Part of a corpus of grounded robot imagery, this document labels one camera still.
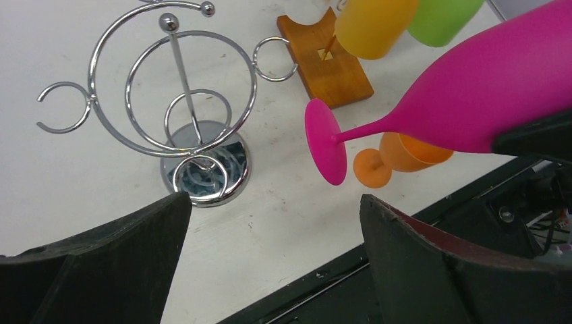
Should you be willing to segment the gold wire glass rack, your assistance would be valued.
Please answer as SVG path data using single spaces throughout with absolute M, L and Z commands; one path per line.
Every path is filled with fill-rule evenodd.
M 331 109 L 363 101 L 374 94 L 357 57 L 349 54 L 337 41 L 325 59 L 337 19 L 333 9 L 313 25 L 301 25 L 286 15 L 277 18 L 277 27 L 289 41 L 289 53 L 298 64 L 298 74 L 311 99 L 324 101 Z

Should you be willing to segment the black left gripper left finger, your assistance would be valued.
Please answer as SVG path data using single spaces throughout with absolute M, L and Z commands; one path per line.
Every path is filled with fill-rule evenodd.
M 160 323 L 191 212 L 189 196 L 174 193 L 1 257 L 1 322 Z

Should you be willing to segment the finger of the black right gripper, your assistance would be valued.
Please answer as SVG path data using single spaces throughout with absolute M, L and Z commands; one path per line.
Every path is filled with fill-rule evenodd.
M 571 110 L 555 113 L 498 135 L 492 152 L 535 157 L 557 163 L 571 162 Z

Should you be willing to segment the silver wire glass rack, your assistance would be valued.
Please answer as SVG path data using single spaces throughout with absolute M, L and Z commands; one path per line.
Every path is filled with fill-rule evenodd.
M 84 99 L 83 113 L 78 121 L 66 128 L 52 128 L 42 122 L 38 122 L 38 127 L 50 134 L 67 134 L 77 130 L 91 113 L 95 113 L 114 139 L 136 152 L 159 158 L 161 177 L 171 192 L 186 193 L 195 207 L 217 207 L 236 198 L 250 179 L 251 154 L 239 129 L 254 109 L 258 80 L 273 82 L 274 78 L 260 69 L 257 51 L 248 54 L 234 40 L 216 32 L 180 30 L 178 18 L 169 12 L 172 7 L 198 11 L 207 18 L 212 17 L 216 11 L 210 1 L 143 1 L 139 7 L 126 12 L 103 32 L 96 43 L 88 65 L 86 86 L 69 81 L 56 82 L 38 95 L 38 102 L 42 102 L 57 88 L 76 89 Z M 104 114 L 96 92 L 96 69 L 104 46 L 121 26 L 140 14 L 158 9 L 162 10 L 159 26 L 164 37 L 152 43 L 135 60 L 123 90 L 127 117 L 136 133 L 145 141 L 145 145 L 139 145 L 122 135 Z M 225 43 L 245 61 L 250 75 L 250 94 L 239 117 L 233 116 L 230 102 L 221 93 L 207 88 L 190 87 L 179 44 L 186 37 L 210 38 Z M 132 105 L 132 88 L 140 66 L 163 45 L 172 48 L 183 91 L 166 108 L 163 117 L 166 140 L 160 142 L 147 134 L 138 123 Z

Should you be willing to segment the green plastic wine glass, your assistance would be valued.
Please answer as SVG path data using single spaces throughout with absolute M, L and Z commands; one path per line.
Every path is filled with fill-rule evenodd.
M 483 0 L 421 0 L 407 31 L 429 47 L 444 47 L 476 15 Z

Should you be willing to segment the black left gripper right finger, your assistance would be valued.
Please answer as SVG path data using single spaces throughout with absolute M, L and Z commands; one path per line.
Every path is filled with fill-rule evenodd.
M 385 323 L 570 323 L 571 268 L 497 252 L 371 194 L 360 224 Z

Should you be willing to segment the pink plastic wine glass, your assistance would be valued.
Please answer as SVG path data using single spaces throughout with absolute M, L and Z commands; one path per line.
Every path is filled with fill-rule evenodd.
M 379 120 L 342 131 L 320 99 L 306 106 L 310 154 L 321 176 L 341 184 L 345 143 L 383 132 L 464 153 L 493 153 L 513 128 L 571 110 L 571 2 L 550 1 L 479 32 L 427 67 Z

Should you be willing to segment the yellow wine glass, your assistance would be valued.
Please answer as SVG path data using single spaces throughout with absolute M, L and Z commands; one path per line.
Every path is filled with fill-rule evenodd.
M 335 21 L 335 36 L 351 55 L 384 57 L 416 14 L 417 0 L 348 0 Z

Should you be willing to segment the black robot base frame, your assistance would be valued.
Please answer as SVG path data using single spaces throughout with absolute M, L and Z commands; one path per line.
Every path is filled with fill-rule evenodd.
M 536 238 L 527 224 L 570 211 L 571 167 L 518 158 L 410 217 L 484 248 L 547 263 L 540 256 L 559 241 L 552 229 L 546 239 Z M 385 323 L 364 243 L 227 322 Z

